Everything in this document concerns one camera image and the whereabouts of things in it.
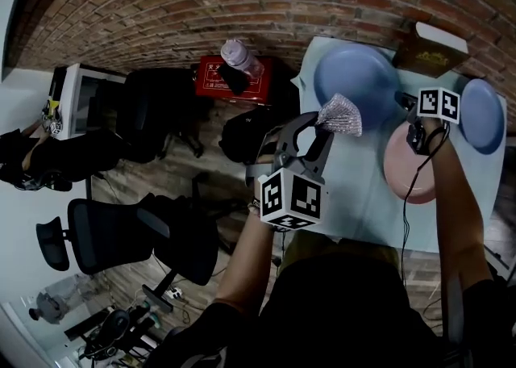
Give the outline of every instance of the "bracelet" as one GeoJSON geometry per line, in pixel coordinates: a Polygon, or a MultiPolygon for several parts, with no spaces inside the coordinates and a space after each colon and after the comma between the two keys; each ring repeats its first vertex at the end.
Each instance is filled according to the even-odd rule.
{"type": "Polygon", "coordinates": [[[248,204],[249,213],[260,217],[260,200],[256,197],[252,198],[252,201],[248,204]]]}

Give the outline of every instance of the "silver cloth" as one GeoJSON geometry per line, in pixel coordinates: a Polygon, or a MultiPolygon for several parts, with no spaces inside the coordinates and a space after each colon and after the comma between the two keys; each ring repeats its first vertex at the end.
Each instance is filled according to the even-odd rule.
{"type": "Polygon", "coordinates": [[[316,125],[329,132],[339,132],[352,136],[362,136],[360,111],[343,95],[335,94],[319,112],[316,125]]]}

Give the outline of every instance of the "red box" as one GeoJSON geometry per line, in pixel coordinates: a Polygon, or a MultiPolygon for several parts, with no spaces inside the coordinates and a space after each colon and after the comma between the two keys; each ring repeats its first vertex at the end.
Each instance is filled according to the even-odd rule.
{"type": "Polygon", "coordinates": [[[264,65],[264,75],[261,78],[251,78],[248,76],[249,87],[241,95],[235,95],[217,71],[218,67],[224,64],[223,58],[221,56],[202,56],[195,94],[212,98],[225,98],[231,101],[240,100],[255,104],[267,104],[273,71],[273,59],[261,56],[257,58],[264,65]]]}

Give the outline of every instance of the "pink plate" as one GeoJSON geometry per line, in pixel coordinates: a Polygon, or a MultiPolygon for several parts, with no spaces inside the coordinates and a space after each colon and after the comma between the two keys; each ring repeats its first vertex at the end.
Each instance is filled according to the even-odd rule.
{"type": "MultiPolygon", "coordinates": [[[[389,139],[384,155],[385,180],[394,194],[405,199],[417,168],[426,160],[426,156],[418,156],[406,142],[409,131],[407,122],[399,126],[389,139]]],[[[414,189],[407,199],[408,203],[424,204],[435,199],[434,170],[431,161],[419,172],[414,189]]]]}

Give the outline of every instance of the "desk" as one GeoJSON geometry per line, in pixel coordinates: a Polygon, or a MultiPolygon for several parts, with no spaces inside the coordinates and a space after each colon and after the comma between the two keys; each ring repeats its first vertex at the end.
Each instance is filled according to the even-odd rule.
{"type": "Polygon", "coordinates": [[[66,77],[59,103],[63,129],[56,135],[58,140],[66,140],[85,134],[89,98],[95,95],[100,80],[123,84],[126,78],[85,69],[80,64],[70,65],[66,69],[66,77]]]}
{"type": "MultiPolygon", "coordinates": [[[[299,88],[301,113],[318,111],[320,105],[314,92],[314,72],[321,57],[344,40],[314,37],[306,50],[299,75],[292,82],[299,88]]],[[[391,61],[394,51],[378,48],[391,61]]],[[[398,70],[402,89],[417,96],[418,89],[442,86],[461,92],[468,81],[457,73],[448,72],[440,78],[430,78],[410,71],[398,70]]],[[[506,101],[500,97],[506,115],[506,101]]],[[[404,112],[397,108],[393,116],[376,131],[362,137],[335,134],[324,174],[330,192],[328,211],[321,224],[309,230],[330,236],[346,237],[401,248],[403,242],[403,201],[387,185],[383,172],[385,146],[394,129],[403,121],[404,112]]],[[[300,152],[310,147],[314,133],[299,136],[300,152]]],[[[469,185],[481,209],[487,226],[493,211],[501,176],[506,139],[498,150],[488,156],[478,153],[452,125],[450,140],[456,148],[469,185]]],[[[406,216],[410,223],[407,249],[438,252],[435,201],[423,205],[408,204],[406,216]]]]}

